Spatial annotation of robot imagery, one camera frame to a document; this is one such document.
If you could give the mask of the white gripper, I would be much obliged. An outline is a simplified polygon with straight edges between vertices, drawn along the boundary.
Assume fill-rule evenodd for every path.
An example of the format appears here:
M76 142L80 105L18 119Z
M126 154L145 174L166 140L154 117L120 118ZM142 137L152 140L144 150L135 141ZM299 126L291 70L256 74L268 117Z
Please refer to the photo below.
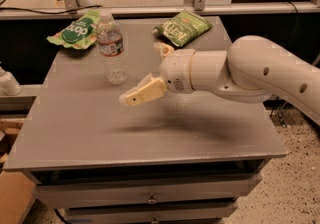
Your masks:
M119 97L122 105L137 106L156 100L163 97L168 89L173 93L193 92L190 74L191 60L195 51L193 49L175 50L162 42L156 42L154 49L163 59L160 64L161 77L154 77L149 73L135 87Z

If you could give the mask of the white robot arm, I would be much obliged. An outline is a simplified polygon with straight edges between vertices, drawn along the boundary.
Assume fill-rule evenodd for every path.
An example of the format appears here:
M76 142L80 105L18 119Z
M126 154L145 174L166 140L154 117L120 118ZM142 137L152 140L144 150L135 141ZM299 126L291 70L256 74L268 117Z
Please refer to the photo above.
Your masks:
M197 51L157 43L160 75L144 77L119 97L136 106L166 92L207 91L223 99L260 103L276 95L320 124L320 70L260 36L243 36L227 50Z

